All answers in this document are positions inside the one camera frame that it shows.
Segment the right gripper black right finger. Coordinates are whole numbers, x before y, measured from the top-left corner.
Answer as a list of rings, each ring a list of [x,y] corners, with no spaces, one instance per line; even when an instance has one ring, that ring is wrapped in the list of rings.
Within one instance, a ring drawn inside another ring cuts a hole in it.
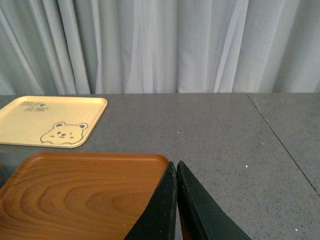
[[[249,240],[187,165],[177,165],[177,205],[184,240]]]

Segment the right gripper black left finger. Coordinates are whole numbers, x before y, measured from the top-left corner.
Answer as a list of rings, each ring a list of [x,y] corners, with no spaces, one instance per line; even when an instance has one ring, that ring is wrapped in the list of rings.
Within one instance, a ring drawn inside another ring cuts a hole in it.
[[[177,172],[169,162],[145,210],[126,240],[174,240],[177,214]]]

